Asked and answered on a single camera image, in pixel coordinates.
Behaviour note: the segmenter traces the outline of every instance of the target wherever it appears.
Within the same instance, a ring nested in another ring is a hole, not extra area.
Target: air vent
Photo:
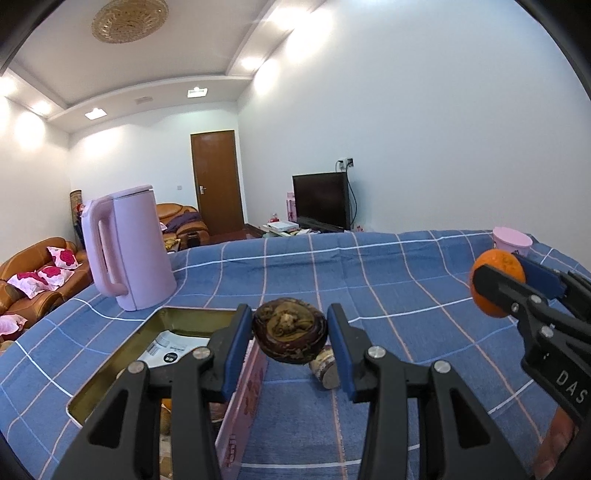
[[[136,105],[141,105],[142,103],[148,103],[154,100],[152,97],[140,97],[135,99]]]

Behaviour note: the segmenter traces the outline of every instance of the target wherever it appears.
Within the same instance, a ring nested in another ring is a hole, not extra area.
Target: ceiling medallion
[[[113,0],[92,22],[92,34],[105,43],[129,43],[157,31],[168,17],[164,0]]]

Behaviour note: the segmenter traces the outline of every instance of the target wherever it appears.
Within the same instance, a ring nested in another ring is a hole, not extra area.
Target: white book
[[[294,222],[270,222],[267,224],[267,227],[276,232],[287,232],[288,230],[293,230],[300,226]]]

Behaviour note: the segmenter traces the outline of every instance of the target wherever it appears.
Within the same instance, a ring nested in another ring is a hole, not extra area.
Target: pink box
[[[526,234],[504,226],[494,227],[492,237],[495,241],[495,248],[511,253],[517,252],[523,257],[527,257],[533,245],[532,239]]]
[[[296,212],[296,196],[293,192],[287,194],[287,220],[289,222],[297,222]]]
[[[246,352],[236,391],[217,434],[216,450],[223,480],[236,480],[256,416],[268,358],[256,341]]]

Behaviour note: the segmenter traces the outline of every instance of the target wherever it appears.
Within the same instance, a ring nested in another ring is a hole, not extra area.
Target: pink cup
[[[517,252],[527,257],[533,241],[526,234],[505,226],[496,226],[492,230],[495,248],[507,252]]]

